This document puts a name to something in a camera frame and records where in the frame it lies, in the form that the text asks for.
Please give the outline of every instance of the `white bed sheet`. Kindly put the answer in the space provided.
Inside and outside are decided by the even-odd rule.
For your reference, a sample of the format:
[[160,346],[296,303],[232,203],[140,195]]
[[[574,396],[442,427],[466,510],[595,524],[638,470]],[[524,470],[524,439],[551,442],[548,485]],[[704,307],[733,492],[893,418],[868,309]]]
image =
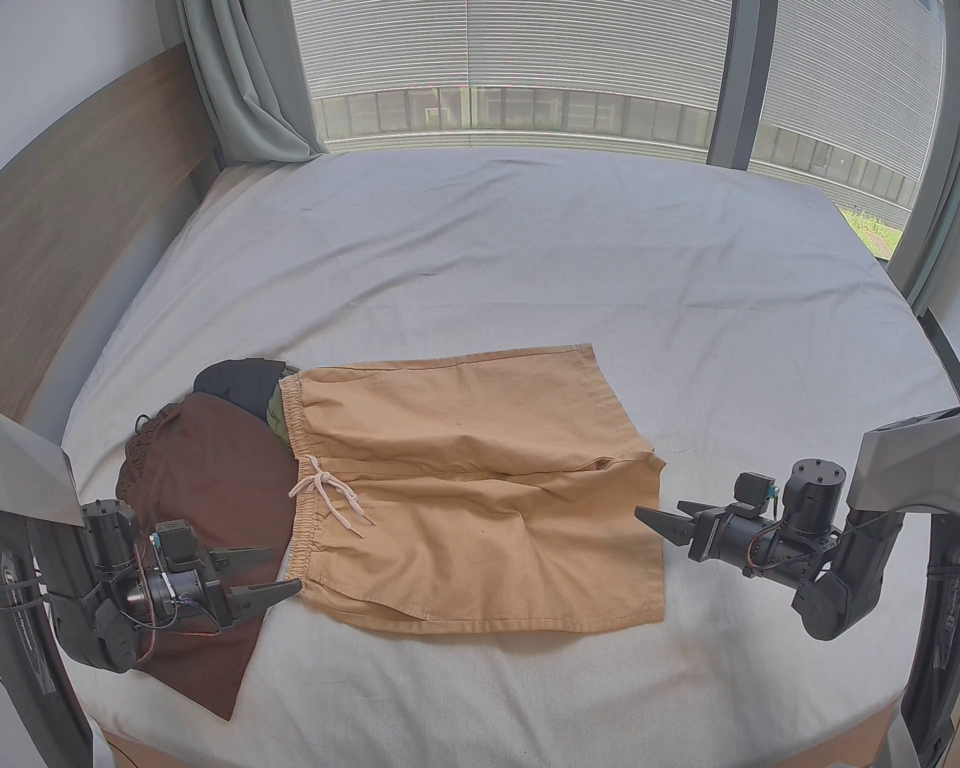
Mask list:
[[[82,499],[109,497],[137,415],[217,360],[587,341],[667,462],[663,509],[726,503],[738,472],[782,481],[803,457],[852,470],[864,431],[956,403],[813,188],[623,155],[398,151],[224,173],[113,334],[64,446]],[[908,521],[879,606],[830,643],[786,588],[667,545],[666,620],[604,635],[386,636],[287,601],[229,723],[140,673],[68,671],[105,728],[198,766],[759,766],[899,693],[927,531]]]

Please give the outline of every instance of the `tan shorts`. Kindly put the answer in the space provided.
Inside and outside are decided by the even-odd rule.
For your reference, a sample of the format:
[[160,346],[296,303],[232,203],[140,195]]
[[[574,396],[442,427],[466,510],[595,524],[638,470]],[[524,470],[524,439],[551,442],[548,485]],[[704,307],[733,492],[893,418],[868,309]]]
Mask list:
[[308,603],[413,634],[662,621],[662,544],[633,511],[658,506],[663,461],[590,345],[318,368],[280,388],[303,486],[286,576]]

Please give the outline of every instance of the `green grass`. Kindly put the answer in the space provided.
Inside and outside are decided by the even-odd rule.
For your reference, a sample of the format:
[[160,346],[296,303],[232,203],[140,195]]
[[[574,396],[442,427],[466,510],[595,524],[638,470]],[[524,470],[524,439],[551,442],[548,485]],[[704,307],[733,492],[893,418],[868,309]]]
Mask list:
[[[850,229],[860,236],[863,244],[871,250],[874,256],[882,259],[890,258],[890,254],[893,253],[897,247],[903,232],[899,229],[888,227],[879,219],[868,216],[865,213],[857,213],[856,211],[846,210],[845,208],[840,208],[840,212],[847,220],[847,224],[850,225]],[[867,236],[868,234],[878,237],[886,246],[888,252],[882,252],[882,249],[879,248],[876,243],[871,242],[871,239]]]

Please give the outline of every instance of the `wooden headboard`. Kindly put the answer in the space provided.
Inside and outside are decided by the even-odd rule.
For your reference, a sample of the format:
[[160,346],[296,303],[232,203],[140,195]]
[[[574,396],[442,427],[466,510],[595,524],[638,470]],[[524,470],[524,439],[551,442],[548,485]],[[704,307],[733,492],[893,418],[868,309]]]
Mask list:
[[0,413],[23,421],[84,302],[216,143],[181,44],[0,170]]

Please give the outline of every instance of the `robotic arm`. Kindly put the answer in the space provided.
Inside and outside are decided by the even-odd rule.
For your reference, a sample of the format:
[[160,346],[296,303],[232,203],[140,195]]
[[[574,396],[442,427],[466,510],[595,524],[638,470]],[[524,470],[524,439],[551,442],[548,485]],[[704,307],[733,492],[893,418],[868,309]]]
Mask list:
[[[721,560],[748,578],[795,591],[807,633],[831,640],[874,609],[903,516],[932,513],[924,620],[901,702],[921,766],[936,765],[953,735],[960,693],[960,408],[887,424],[863,436],[843,530],[833,526],[846,472],[803,459],[783,486],[742,473],[726,507],[681,501],[682,515],[645,507],[636,517],[698,563]],[[773,500],[774,510],[765,516]]]
[[81,507],[60,447],[0,416],[0,681],[47,765],[89,768],[92,753],[54,634],[71,659],[126,672],[185,619],[219,634],[299,592],[298,580],[222,584],[271,557],[207,549],[183,520],[144,537],[115,499]]

